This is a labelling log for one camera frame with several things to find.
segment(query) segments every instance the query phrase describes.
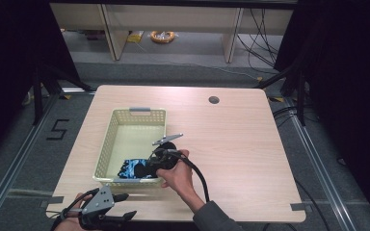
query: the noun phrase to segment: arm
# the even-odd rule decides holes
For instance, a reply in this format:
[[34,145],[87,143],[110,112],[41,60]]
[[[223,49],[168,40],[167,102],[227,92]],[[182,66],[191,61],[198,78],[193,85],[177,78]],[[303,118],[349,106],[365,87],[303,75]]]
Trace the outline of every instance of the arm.
[[[188,150],[180,150],[186,157]],[[161,187],[171,187],[188,205],[194,215],[194,222],[201,231],[243,231],[243,229],[214,202],[205,204],[195,192],[192,169],[181,160],[172,169],[158,169],[157,175],[164,178]]]

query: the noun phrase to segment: silver bracket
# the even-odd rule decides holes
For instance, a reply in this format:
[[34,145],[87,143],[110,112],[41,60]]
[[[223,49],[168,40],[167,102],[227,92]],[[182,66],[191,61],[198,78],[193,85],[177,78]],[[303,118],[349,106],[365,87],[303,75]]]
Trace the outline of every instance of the silver bracket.
[[89,204],[83,209],[82,214],[89,214],[92,212],[109,209],[114,207],[114,198],[111,193],[110,186],[107,184],[100,189],[100,191],[92,198]]
[[155,145],[161,145],[161,144],[164,144],[168,141],[175,140],[176,138],[180,138],[183,135],[184,135],[183,133],[179,133],[179,134],[176,134],[176,135],[164,136],[161,140],[153,142],[152,145],[154,145],[154,146]]

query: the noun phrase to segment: table hole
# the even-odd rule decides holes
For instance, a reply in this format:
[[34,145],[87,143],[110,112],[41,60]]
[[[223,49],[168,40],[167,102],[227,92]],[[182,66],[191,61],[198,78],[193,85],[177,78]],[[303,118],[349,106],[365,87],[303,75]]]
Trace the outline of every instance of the table hole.
[[211,104],[217,104],[217,103],[219,103],[219,98],[217,96],[210,96],[209,97],[209,102]]

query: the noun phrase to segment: robotic hand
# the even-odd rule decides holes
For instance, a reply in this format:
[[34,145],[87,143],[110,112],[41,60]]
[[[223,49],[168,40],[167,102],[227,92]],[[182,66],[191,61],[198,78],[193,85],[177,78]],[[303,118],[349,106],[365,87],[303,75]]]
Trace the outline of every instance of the robotic hand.
[[[83,199],[87,195],[92,195],[80,209],[72,209],[77,201]],[[124,214],[122,217],[108,217],[106,213],[114,207],[118,202],[126,200],[128,194],[113,195],[109,185],[103,186],[101,189],[94,189],[84,193],[77,198],[67,208],[63,209],[61,214],[56,219],[52,230],[65,218],[69,212],[77,212],[80,226],[87,230],[103,230],[103,231],[123,231],[125,230],[126,222],[131,220],[137,211]]]

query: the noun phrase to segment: sleeve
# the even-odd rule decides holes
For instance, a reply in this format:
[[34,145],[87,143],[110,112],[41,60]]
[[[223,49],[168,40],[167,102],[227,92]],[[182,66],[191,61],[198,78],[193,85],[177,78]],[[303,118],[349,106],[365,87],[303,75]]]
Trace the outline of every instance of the sleeve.
[[209,201],[195,213],[194,223],[200,231],[243,231],[214,201]]

